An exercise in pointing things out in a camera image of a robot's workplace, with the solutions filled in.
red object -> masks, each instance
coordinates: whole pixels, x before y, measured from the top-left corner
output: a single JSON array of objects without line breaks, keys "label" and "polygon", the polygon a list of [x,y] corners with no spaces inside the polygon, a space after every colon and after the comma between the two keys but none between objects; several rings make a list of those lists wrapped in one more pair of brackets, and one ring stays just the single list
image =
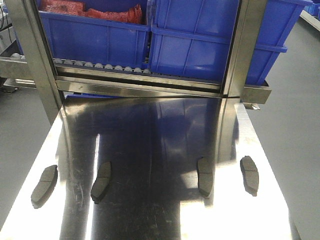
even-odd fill
[{"label": "red object", "polygon": [[142,9],[140,4],[131,7],[128,11],[98,11],[90,8],[85,11],[86,4],[81,1],[70,0],[42,0],[40,10],[58,14],[69,14],[83,17],[118,21],[123,23],[142,24]]},{"label": "red object", "polygon": [[111,21],[118,21],[123,23],[141,24],[142,10],[140,4],[131,7],[128,11],[114,12],[114,11],[98,11],[90,8],[87,11],[87,16],[90,18],[105,19]]},{"label": "red object", "polygon": [[58,14],[83,16],[86,4],[81,1],[42,0],[40,10]]}]

shelf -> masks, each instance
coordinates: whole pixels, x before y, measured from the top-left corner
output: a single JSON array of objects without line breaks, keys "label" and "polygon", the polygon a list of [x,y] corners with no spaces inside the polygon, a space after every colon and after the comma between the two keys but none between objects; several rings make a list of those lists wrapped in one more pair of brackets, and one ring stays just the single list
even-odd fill
[{"label": "shelf", "polygon": [[311,16],[309,13],[307,13],[305,10],[302,11],[300,14],[300,17],[303,18],[305,21],[307,21],[311,26],[313,26],[315,29],[320,31],[320,21]]}]

dark brake pad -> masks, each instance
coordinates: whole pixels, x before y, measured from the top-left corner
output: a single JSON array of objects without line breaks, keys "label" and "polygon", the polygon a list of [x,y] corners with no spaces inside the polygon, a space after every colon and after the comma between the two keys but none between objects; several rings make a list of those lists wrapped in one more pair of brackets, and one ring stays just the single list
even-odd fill
[{"label": "dark brake pad", "polygon": [[259,189],[259,172],[255,162],[250,156],[245,156],[240,161],[240,168],[243,176],[244,189],[256,197]]},{"label": "dark brake pad", "polygon": [[111,162],[103,163],[98,170],[97,177],[91,189],[91,198],[95,204],[105,197],[111,180]]},{"label": "dark brake pad", "polygon": [[57,167],[57,165],[48,166],[42,172],[31,194],[31,203],[35,209],[41,208],[54,191],[58,179]]},{"label": "dark brake pad", "polygon": [[201,158],[197,162],[198,189],[202,196],[208,198],[212,192],[214,184],[214,174],[210,163]]}]

gray floor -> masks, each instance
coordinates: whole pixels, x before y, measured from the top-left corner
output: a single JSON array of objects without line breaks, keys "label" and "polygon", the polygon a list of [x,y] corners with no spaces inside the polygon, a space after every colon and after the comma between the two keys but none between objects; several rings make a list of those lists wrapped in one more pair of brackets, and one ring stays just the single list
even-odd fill
[{"label": "gray floor", "polygon": [[49,129],[36,89],[0,92],[0,228]]},{"label": "gray floor", "polygon": [[[300,20],[249,111],[303,240],[320,239],[320,33]],[[0,226],[49,131],[37,91],[0,93]]]},{"label": "gray floor", "polygon": [[294,27],[267,82],[272,93],[248,111],[303,240],[320,239],[320,33]]}]

blue storage crate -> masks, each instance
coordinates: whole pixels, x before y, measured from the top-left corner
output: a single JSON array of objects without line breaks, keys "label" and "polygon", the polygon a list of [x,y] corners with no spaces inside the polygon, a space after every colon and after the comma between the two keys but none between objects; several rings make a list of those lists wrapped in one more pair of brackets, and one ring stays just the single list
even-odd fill
[{"label": "blue storage crate", "polygon": [[[238,0],[157,0],[154,23],[167,30],[231,38]],[[311,0],[269,0],[258,43],[282,46]]]},{"label": "blue storage crate", "polygon": [[192,34],[231,38],[239,0],[157,0],[154,24]]},{"label": "blue storage crate", "polygon": [[280,53],[286,53],[286,46],[257,44],[253,52],[251,65],[245,83],[262,85]]},{"label": "blue storage crate", "polygon": [[283,46],[305,6],[311,0],[268,0],[257,43]]},{"label": "blue storage crate", "polygon": [[312,16],[318,16],[320,7],[320,0],[313,0],[313,4],[304,8]]},{"label": "blue storage crate", "polygon": [[[200,79],[214,83],[224,78],[231,41],[151,27],[149,67],[152,72]],[[279,53],[286,47],[257,44],[246,83],[262,84]]]},{"label": "blue storage crate", "polygon": [[146,12],[146,25],[39,11],[52,56],[84,62],[141,68],[150,33],[148,0],[82,0],[86,9],[127,11],[137,3]]},{"label": "blue storage crate", "polygon": [[152,72],[221,81],[228,58],[227,38],[182,33],[154,25],[149,67]]}]

